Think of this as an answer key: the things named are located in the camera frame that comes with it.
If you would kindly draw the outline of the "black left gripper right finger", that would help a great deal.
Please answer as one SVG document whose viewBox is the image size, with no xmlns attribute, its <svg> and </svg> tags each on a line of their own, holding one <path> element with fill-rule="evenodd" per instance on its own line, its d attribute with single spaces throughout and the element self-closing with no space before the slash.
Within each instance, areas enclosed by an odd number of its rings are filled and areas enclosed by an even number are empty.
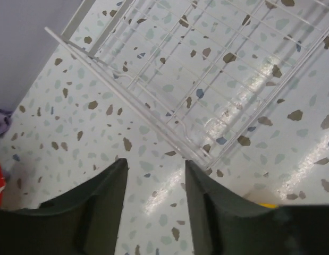
<svg viewBox="0 0 329 255">
<path fill-rule="evenodd" d="M 329 205 L 266 208 L 185 161 L 195 254 L 329 254 Z"/>
</svg>

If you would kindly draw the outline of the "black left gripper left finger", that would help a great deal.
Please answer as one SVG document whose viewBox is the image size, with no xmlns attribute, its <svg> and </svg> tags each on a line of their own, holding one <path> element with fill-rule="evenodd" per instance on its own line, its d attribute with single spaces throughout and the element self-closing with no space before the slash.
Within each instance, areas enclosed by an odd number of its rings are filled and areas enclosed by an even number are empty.
<svg viewBox="0 0 329 255">
<path fill-rule="evenodd" d="M 37 209 L 0 209 L 0 254 L 114 254 L 128 170 L 120 158 Z"/>
</svg>

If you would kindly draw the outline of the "yellow orange plastic bowl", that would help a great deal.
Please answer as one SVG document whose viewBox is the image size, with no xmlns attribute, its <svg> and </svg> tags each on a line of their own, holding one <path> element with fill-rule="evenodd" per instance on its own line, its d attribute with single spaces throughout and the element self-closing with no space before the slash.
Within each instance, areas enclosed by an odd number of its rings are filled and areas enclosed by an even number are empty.
<svg viewBox="0 0 329 255">
<path fill-rule="evenodd" d="M 260 203 L 259 205 L 262 206 L 262 207 L 265 207 L 265 208 L 270 208 L 270 209 L 274 209 L 274 208 L 278 208 L 279 207 L 278 205 L 269 204 L 269 203 Z"/>
</svg>

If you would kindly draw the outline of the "white wire dish rack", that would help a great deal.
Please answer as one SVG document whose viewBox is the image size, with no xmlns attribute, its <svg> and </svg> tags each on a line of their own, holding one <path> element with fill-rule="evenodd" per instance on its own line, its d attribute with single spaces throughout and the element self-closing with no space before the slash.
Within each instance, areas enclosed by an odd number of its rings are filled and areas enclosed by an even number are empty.
<svg viewBox="0 0 329 255">
<path fill-rule="evenodd" d="M 206 169 L 329 46 L 329 1 L 123 1 L 109 15 L 88 49 L 47 33 Z"/>
</svg>

